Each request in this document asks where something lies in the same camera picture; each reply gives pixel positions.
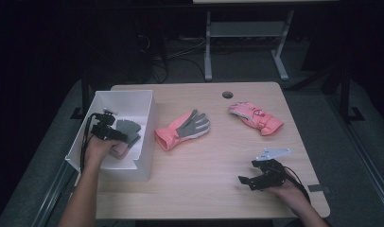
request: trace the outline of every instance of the pink and white glove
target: pink and white glove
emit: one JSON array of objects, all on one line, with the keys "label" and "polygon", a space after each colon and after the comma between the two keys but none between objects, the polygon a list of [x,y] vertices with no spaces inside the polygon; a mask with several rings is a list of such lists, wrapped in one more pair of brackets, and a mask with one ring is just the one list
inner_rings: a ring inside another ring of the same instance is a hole
[{"label": "pink and white glove", "polygon": [[263,112],[251,102],[237,102],[229,107],[231,114],[236,114],[248,126],[260,129],[262,135],[270,135],[284,125],[284,122],[271,114]]},{"label": "pink and white glove", "polygon": [[177,118],[164,129],[157,129],[156,141],[163,150],[171,150],[181,142],[196,139],[209,132],[209,120],[206,114],[198,110],[188,112]]}]

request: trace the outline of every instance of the table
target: table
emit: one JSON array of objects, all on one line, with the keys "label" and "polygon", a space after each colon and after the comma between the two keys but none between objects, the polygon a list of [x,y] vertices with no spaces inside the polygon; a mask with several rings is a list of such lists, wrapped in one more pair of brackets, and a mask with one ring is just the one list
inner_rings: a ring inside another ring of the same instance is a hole
[{"label": "table", "polygon": [[[275,82],[116,85],[112,90],[153,90],[159,127],[198,109],[210,119],[210,131],[171,151],[156,143],[148,182],[100,182],[97,218],[205,219],[288,218],[290,210],[272,194],[251,191],[237,176],[254,177],[252,166],[263,148],[290,148],[277,158],[304,185],[319,184],[288,104]],[[227,99],[223,92],[234,97]],[[251,101],[285,122],[274,135],[261,136],[228,113],[238,101]],[[330,213],[322,191],[309,192],[322,217]]]}]

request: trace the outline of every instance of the glove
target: glove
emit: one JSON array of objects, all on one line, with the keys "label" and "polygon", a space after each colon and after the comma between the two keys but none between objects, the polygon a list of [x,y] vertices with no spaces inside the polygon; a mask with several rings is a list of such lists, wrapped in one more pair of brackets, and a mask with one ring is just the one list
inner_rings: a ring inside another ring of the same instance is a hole
[{"label": "glove", "polygon": [[115,129],[127,135],[125,143],[120,142],[110,149],[110,154],[121,160],[128,154],[132,146],[141,137],[138,134],[141,130],[141,126],[130,120],[118,120]]},{"label": "glove", "polygon": [[209,132],[209,120],[206,114],[198,114],[198,110],[193,110],[171,122],[167,128],[155,132],[160,147],[171,150],[183,141],[196,139]]},{"label": "glove", "polygon": [[284,125],[284,122],[271,114],[264,113],[251,102],[237,102],[228,109],[231,114],[236,114],[248,126],[260,129],[262,135],[270,135]]}]

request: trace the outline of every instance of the open cardboard box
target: open cardboard box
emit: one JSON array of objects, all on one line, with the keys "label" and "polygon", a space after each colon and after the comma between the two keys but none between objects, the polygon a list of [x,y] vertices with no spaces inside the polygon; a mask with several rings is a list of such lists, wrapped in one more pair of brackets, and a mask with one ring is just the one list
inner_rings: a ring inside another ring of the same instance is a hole
[{"label": "open cardboard box", "polygon": [[[100,169],[101,181],[148,181],[154,151],[154,130],[157,128],[158,114],[151,90],[139,91],[98,91],[89,108],[86,118],[93,113],[103,114],[107,108],[114,112],[116,121],[127,119],[141,126],[141,138],[133,145],[124,159],[118,160],[108,155]],[[77,137],[65,160],[80,171],[80,148],[87,120],[84,119]],[[97,123],[93,118],[90,129]]]}]

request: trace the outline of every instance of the dark background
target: dark background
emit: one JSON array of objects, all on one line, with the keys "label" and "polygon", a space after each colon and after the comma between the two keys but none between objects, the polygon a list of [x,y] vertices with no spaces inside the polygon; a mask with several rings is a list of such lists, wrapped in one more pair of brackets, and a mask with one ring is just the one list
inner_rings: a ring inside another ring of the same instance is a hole
[{"label": "dark background", "polygon": [[[160,46],[153,42],[152,52],[142,54],[137,34],[204,36],[204,11],[140,14],[93,7],[87,1],[0,0],[0,214],[76,81],[87,75],[95,90],[143,83]],[[321,70],[349,52],[353,79],[384,116],[384,1],[343,1],[327,12],[297,10],[288,38],[303,37],[312,41],[304,70]]]}]

